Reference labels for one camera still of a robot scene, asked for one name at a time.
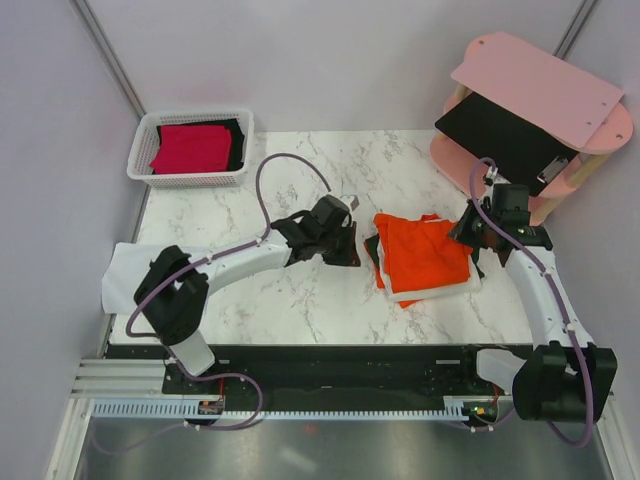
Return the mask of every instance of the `cable clip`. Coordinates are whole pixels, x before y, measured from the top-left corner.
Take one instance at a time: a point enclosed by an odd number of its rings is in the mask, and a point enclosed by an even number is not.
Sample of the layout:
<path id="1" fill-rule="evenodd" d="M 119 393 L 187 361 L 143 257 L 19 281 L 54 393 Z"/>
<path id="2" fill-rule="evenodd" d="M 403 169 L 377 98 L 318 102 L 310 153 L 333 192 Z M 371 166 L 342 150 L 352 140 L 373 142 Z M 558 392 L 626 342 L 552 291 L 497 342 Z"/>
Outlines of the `cable clip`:
<path id="1" fill-rule="evenodd" d="M 487 180 L 491 180 L 492 182 L 498 177 L 498 167 L 491 166 L 487 171 L 487 174 L 484 176 Z"/>

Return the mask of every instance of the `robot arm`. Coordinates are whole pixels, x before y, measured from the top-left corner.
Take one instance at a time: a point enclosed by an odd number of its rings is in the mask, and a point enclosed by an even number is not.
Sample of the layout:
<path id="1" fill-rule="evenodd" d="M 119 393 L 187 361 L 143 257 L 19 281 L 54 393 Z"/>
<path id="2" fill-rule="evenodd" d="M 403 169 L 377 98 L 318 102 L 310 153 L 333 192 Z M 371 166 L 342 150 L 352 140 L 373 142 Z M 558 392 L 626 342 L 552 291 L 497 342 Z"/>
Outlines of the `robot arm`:
<path id="1" fill-rule="evenodd" d="M 211 252 L 208 263 L 180 276 L 143 308 L 162 344 L 192 375 L 200 375 L 215 362 L 198 327 L 208 297 L 218 290 L 265 270 L 309 260 L 316 254 L 322 255 L 328 265 L 360 265 L 355 249 L 356 224 L 349 207 L 331 195 L 321 198 L 311 211 L 277 220 L 270 227 L 269 234 L 253 246 Z M 165 248 L 135 292 L 135 303 L 140 305 L 158 285 L 189 264 L 189 255 L 178 246 Z"/>
<path id="2" fill-rule="evenodd" d="M 586 358 L 593 386 L 594 421 L 604 408 L 617 369 L 611 349 L 598 348 L 579 322 L 558 276 L 553 245 L 542 226 L 529 225 L 527 187 L 493 184 L 481 201 L 490 220 L 532 252 L 545 266 L 542 273 L 525 252 L 499 236 L 482 219 L 475 205 L 469 205 L 451 231 L 456 241 L 472 248 L 490 248 L 516 285 L 525 308 L 534 351 L 525 361 L 511 352 L 483 349 L 478 352 L 476 371 L 482 379 L 513 395 L 518 415 L 525 420 L 584 422 L 586 401 L 584 379 L 568 331 L 575 333 Z M 546 278 L 551 275 L 570 322 L 565 324 L 559 302 Z"/>

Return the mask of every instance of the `white cloth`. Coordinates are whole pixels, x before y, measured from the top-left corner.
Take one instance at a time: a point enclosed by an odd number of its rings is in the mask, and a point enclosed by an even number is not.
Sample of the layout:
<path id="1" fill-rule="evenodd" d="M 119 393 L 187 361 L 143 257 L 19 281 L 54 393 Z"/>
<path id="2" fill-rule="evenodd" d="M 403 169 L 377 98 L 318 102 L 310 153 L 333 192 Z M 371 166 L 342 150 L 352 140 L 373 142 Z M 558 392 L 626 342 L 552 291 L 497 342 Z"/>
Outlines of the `white cloth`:
<path id="1" fill-rule="evenodd" d="M 136 308 L 133 294 L 149 272 L 149 264 L 169 245 L 138 245 L 118 243 L 109 268 L 102 277 L 102 308 L 105 313 L 130 315 Z M 191 254 L 191 261 L 211 252 L 210 248 L 182 248 Z"/>

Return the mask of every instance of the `metal floor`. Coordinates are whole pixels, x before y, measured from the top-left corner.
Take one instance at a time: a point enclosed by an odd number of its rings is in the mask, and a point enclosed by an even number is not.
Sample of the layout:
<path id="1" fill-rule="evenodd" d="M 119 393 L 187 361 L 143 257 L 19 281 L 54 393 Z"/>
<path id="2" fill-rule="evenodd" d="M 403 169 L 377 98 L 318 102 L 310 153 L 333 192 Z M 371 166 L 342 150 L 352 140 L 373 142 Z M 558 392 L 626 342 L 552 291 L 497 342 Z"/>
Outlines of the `metal floor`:
<path id="1" fill-rule="evenodd" d="M 100 444 L 124 448 L 174 421 L 92 421 Z M 583 426 L 565 428 L 579 436 Z M 238 432 L 178 429 L 125 455 L 85 446 L 91 480 L 611 479 L 599 437 L 584 449 L 544 423 L 513 418 L 471 435 L 430 422 L 264 421 Z"/>

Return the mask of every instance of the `orange shirt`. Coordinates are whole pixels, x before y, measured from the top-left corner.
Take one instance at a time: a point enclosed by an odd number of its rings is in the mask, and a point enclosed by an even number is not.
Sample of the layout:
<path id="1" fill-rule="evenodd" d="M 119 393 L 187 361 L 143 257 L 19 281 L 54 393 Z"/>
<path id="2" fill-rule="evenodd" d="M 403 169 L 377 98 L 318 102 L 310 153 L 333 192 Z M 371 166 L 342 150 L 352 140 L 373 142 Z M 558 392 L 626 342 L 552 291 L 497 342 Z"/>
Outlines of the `orange shirt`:
<path id="1" fill-rule="evenodd" d="M 437 215 L 406 220 L 378 213 L 373 222 L 384 248 L 384 270 L 394 293 L 455 285 L 469 280 L 472 249 L 449 238 L 455 223 Z"/>

